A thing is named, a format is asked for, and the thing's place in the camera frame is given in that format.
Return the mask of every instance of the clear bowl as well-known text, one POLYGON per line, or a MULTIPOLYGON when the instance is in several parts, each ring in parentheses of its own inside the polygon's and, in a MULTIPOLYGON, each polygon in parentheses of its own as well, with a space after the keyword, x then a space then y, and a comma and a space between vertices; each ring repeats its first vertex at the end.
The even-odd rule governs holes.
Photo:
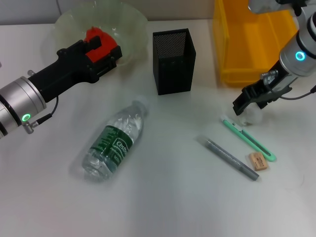
POLYGON ((137 58, 148 43, 147 18, 132 6, 118 0, 83 2, 62 14, 54 25, 56 51, 85 38, 92 26, 108 33, 121 46, 123 56, 117 65, 137 58))

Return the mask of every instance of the pen holder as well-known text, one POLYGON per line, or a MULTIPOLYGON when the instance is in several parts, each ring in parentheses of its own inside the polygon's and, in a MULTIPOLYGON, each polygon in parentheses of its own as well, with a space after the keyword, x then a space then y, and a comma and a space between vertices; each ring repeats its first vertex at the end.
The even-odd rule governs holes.
POLYGON ((195 60, 189 29, 153 33, 153 69, 158 95, 190 91, 195 60))

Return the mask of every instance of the green bottle label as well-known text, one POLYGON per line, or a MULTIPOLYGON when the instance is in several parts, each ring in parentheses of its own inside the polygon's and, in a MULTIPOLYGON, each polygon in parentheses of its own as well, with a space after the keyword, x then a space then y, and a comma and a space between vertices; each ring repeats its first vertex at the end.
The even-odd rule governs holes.
POLYGON ((91 149, 101 152, 118 166, 132 145, 132 139, 125 132, 113 126, 106 126, 91 149))

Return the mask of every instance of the yellow container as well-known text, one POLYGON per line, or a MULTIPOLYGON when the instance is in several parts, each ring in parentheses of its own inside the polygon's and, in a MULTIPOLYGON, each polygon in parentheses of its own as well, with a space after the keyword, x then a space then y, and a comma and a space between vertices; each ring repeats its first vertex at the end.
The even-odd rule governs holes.
POLYGON ((256 82, 297 32, 289 11, 254 14, 248 0, 215 0, 213 34, 221 81, 231 87, 256 82))

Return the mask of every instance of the white table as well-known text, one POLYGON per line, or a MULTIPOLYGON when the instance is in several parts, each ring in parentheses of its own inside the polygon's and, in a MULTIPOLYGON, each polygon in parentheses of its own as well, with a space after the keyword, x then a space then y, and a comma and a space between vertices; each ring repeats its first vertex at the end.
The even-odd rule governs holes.
MULTIPOLYGON (((150 22, 148 35, 180 28, 190 29, 197 52, 191 92, 157 95, 150 43, 133 68, 62 94, 53 118, 32 135, 20 127, 1 139, 1 237, 316 235, 316 97, 272 103, 263 124, 247 128, 277 156, 251 182, 194 140, 205 134, 245 163, 253 152, 219 121, 240 89, 216 82, 211 21, 150 22), (84 152, 104 120, 138 94, 151 103, 140 142, 112 180, 86 182, 84 152)), ((0 87, 54 62, 51 29, 0 27, 0 87)), ((313 77, 289 96, 307 92, 313 77)))

